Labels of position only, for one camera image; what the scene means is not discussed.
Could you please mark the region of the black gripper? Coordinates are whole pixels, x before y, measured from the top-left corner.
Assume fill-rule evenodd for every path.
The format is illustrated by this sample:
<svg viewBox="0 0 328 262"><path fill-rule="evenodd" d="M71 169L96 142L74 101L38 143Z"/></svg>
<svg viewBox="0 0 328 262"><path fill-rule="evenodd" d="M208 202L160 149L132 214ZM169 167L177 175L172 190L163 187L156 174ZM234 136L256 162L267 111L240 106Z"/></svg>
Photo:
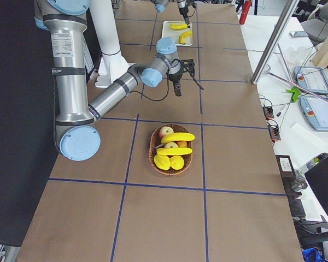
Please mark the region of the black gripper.
<svg viewBox="0 0 328 262"><path fill-rule="evenodd" d="M187 28L190 28L190 20L188 16L188 7L179 7L179 12L183 16Z"/></svg>
<svg viewBox="0 0 328 262"><path fill-rule="evenodd" d="M173 90L176 96L181 96L181 83L180 79L182 78L184 69L181 64L176 64L172 67L168 73L168 80L173 82Z"/></svg>

